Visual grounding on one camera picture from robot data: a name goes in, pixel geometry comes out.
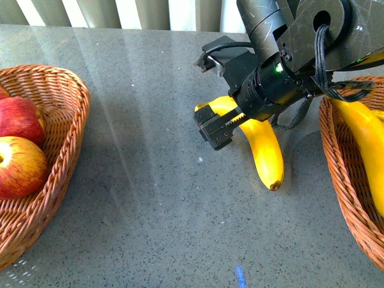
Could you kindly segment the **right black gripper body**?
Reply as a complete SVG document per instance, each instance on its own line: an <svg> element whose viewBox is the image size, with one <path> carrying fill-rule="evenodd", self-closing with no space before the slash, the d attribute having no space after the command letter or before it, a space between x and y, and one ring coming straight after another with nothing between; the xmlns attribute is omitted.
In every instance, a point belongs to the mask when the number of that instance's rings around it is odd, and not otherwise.
<svg viewBox="0 0 384 288"><path fill-rule="evenodd" d="M281 61L258 66L229 91L242 113L258 121L284 112L301 99L320 94L310 76L296 75Z"/></svg>

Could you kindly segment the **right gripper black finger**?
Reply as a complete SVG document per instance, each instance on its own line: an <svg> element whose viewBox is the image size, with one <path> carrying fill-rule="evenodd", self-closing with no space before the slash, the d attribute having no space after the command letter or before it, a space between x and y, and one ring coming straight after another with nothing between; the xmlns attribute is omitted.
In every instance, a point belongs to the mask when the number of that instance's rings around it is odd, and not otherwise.
<svg viewBox="0 0 384 288"><path fill-rule="evenodd" d="M223 116L218 114L219 118L215 121L199 126L200 135L215 151L222 149L232 141L234 129L249 120L249 117L240 114L239 107L226 112Z"/></svg>
<svg viewBox="0 0 384 288"><path fill-rule="evenodd" d="M193 119L198 126L206 122L212 122L219 118L219 115L213 111L210 105L205 105L194 112Z"/></svg>

